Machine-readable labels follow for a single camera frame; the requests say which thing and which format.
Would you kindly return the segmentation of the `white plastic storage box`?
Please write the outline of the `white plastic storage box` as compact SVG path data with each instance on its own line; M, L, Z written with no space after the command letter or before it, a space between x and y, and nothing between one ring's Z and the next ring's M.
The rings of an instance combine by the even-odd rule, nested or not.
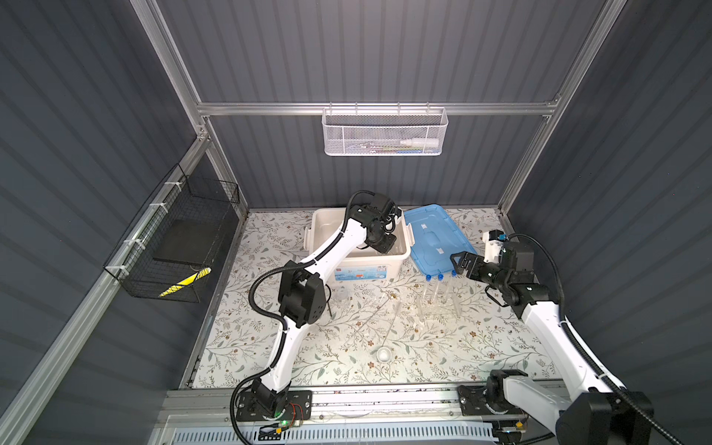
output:
M344 209L318 209L311 217L311 226L305 229L303 246L313 254L317 248L329 241L341 228ZM372 248L353 250L337 267L331 281L391 280L400 275L402 265L410 256L415 244L413 229L400 217L396 230L394 246L387 254L378 253Z

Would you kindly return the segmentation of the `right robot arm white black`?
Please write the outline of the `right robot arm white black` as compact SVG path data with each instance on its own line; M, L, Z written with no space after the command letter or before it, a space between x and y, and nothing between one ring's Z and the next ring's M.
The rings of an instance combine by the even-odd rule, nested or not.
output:
M495 303L511 309L536 335L563 379L567 396L543 387L524 371L493 370L485 384L459 387L464 415L521 411L560 444L646 444L652 432L671 444L680 443L656 421L652 402L611 373L567 319L559 270L553 270L555 291L536 282L534 251L543 245L530 235L499 230L485 233L483 241L483 255L470 251L451 255L454 272L499 292Z

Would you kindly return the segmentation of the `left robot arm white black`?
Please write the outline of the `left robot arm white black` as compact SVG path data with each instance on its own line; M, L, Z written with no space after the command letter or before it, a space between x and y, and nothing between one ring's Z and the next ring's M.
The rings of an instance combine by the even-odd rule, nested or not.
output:
M288 261L258 276L248 290L248 304L255 313L278 322L276 342L265 369L244 378L235 388L250 394L264 415L276 418L287 407L287 393L302 341L327 309L326 284L337 267L354 251L366 246L386 254L393 248L401 209L383 195L368 190L352 194L341 225L313 253L300 261ZM280 278L278 311L272 313L256 302L256 293L267 279Z

